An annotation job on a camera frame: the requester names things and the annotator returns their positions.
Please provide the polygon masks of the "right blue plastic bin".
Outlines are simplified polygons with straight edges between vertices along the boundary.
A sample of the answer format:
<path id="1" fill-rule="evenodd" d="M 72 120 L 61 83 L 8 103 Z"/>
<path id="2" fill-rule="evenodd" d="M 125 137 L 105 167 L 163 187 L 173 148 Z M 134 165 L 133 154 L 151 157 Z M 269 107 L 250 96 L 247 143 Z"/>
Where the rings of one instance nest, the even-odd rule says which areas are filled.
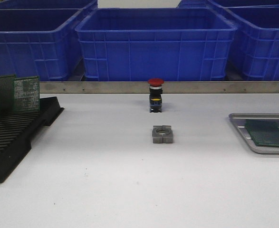
<path id="1" fill-rule="evenodd" d="M 279 81 L 279 7 L 224 8 L 237 30 L 228 61 L 249 81 Z"/>

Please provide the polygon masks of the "centre blue plastic bin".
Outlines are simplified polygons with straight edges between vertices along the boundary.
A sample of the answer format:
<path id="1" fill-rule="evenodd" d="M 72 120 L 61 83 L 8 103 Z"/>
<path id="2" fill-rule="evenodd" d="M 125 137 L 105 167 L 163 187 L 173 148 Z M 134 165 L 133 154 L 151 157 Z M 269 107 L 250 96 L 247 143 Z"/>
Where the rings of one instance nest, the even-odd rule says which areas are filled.
<path id="1" fill-rule="evenodd" d="M 220 81 L 236 27 L 207 8 L 97 9 L 77 27 L 88 81 Z"/>

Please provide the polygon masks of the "silver metal tray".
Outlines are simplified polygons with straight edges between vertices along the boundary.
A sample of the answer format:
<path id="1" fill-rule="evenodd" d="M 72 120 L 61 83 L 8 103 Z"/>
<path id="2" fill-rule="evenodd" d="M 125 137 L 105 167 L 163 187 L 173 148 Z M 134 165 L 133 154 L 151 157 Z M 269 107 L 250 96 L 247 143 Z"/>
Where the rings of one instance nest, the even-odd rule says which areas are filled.
<path id="1" fill-rule="evenodd" d="M 232 113 L 229 114 L 229 119 L 232 125 L 237 129 L 243 140 L 252 151 L 258 154 L 279 154 L 279 147 L 257 146 L 251 139 L 250 134 L 245 129 L 246 120 L 273 121 L 279 126 L 279 114 L 265 113 Z"/>

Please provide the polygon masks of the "far right blue bin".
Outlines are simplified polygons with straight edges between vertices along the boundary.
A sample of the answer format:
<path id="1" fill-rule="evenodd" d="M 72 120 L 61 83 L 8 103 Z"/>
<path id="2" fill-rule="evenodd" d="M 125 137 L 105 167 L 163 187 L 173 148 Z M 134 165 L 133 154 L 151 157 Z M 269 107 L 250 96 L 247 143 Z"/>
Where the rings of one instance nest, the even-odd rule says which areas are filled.
<path id="1" fill-rule="evenodd" d="M 243 7 L 243 6 L 273 6 L 279 5 L 279 0 L 182 0 L 178 8 Z"/>

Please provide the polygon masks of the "metal table edge rail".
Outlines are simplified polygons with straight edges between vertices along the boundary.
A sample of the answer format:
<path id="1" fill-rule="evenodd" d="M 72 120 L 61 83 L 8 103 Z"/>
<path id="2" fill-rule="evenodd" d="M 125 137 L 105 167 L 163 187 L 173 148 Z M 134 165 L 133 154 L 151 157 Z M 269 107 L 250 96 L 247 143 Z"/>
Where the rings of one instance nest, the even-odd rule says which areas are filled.
<path id="1" fill-rule="evenodd" d="M 147 82 L 41 82 L 42 94 L 147 94 Z M 165 94 L 279 94 L 279 81 L 165 82 Z"/>

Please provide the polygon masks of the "black slotted board rack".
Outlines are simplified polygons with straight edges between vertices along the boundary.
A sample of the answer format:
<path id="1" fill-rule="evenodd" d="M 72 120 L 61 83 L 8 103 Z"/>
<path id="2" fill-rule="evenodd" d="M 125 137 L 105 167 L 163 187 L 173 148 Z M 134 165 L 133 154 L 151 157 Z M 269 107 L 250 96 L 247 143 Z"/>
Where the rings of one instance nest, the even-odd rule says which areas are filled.
<path id="1" fill-rule="evenodd" d="M 39 111 L 10 112 L 0 118 L 0 183 L 3 183 L 31 150 L 31 140 L 50 126 L 64 110 L 57 97 L 40 99 Z"/>

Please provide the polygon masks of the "far left blue bin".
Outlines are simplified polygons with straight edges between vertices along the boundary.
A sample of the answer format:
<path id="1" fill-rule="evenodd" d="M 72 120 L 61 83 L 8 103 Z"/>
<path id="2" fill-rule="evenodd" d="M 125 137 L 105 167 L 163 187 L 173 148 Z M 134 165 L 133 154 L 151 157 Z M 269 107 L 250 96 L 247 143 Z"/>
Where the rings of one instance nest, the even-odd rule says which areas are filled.
<path id="1" fill-rule="evenodd" d="M 0 10 L 9 9 L 83 9 L 98 5 L 97 0 L 4 0 Z"/>

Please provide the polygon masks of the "left blue plastic bin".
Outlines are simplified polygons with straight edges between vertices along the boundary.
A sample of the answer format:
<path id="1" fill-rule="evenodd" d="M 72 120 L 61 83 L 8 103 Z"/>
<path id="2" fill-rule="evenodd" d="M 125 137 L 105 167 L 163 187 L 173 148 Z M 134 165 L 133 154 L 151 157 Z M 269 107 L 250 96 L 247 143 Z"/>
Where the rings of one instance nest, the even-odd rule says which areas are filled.
<path id="1" fill-rule="evenodd" d="M 80 9 L 0 9 L 0 76 L 67 80 L 81 50 L 76 26 Z"/>

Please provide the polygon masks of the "red emergency stop button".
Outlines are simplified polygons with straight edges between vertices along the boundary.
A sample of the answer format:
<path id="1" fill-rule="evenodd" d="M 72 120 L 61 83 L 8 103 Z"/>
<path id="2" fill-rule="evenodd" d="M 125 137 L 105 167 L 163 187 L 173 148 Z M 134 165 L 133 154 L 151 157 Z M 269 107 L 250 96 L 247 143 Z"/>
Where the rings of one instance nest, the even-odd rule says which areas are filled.
<path id="1" fill-rule="evenodd" d="M 148 84 L 150 85 L 150 94 L 149 94 L 149 102 L 150 102 L 150 112 L 157 113 L 162 112 L 162 97 L 163 93 L 162 85 L 164 81 L 160 78 L 151 78 L 148 80 Z"/>

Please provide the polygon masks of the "grey metal mounting block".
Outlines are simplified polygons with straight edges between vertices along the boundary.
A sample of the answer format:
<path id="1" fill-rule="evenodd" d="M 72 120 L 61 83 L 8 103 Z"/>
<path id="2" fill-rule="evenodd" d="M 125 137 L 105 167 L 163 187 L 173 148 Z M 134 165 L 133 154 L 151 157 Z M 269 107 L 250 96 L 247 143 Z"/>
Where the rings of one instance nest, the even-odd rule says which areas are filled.
<path id="1" fill-rule="evenodd" d="M 170 125 L 154 125 L 152 129 L 153 143 L 173 143 L 173 131 Z"/>

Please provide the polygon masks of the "blue plastic bin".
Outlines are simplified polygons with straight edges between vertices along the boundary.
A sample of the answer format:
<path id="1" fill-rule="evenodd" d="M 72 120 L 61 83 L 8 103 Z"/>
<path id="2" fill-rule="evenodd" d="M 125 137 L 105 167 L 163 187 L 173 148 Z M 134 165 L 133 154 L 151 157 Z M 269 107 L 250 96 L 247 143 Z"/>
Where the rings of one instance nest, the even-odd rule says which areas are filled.
<path id="1" fill-rule="evenodd" d="M 81 50 L 76 26 L 80 9 L 0 9 L 0 76 L 67 80 Z"/>
<path id="2" fill-rule="evenodd" d="M 249 81 L 279 81 L 279 7 L 224 8 L 237 30 L 228 61 Z"/>
<path id="3" fill-rule="evenodd" d="M 77 27 L 88 81 L 220 81 L 236 27 L 207 8 L 97 9 Z"/>

